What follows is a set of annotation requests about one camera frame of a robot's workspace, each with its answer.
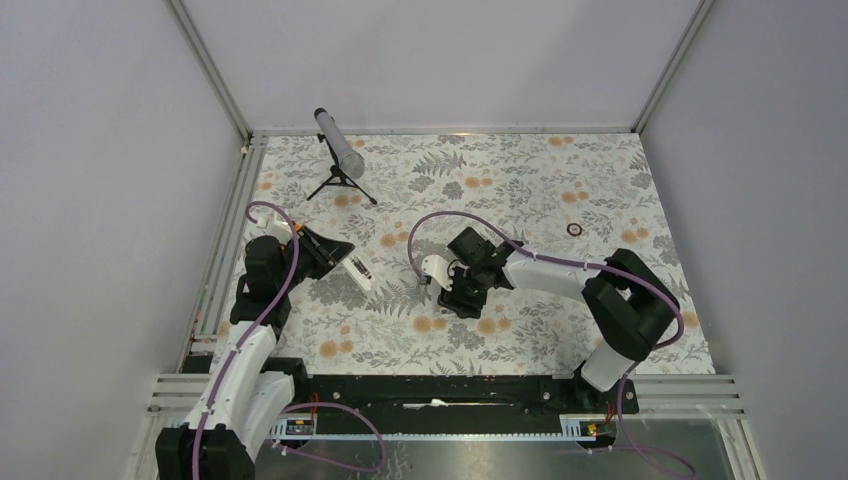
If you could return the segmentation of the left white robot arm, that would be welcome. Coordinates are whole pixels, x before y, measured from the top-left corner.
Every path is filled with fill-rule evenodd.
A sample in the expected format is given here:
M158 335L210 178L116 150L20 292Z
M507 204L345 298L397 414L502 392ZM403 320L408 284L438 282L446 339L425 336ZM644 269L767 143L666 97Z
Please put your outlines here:
M310 397L302 361L283 370L266 366L291 312L289 294L306 279L323 278L354 249L306 226L286 243L272 235L247 243L225 355L183 422L158 435L159 478L254 478L279 413L301 409Z

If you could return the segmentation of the white AC remote control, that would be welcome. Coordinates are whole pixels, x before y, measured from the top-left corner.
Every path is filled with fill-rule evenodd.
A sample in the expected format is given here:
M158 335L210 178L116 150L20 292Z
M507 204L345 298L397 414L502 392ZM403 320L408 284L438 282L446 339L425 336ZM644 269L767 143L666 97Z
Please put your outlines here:
M350 278L365 292L374 287L374 274L358 255L350 254L342 260L341 265Z

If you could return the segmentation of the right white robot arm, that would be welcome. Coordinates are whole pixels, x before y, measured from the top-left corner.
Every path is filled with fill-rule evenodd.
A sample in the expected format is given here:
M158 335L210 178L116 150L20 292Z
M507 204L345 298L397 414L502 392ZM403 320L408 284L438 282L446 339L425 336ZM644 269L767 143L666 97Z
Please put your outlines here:
M522 242L499 245L465 228L448 245L454 258L425 257L420 274L440 290L437 304L458 317L479 318L495 289L534 290L584 303L602 340L578 367L575 402L597 412L613 398L621 377L659 348L679 303L632 251L600 261L533 253Z

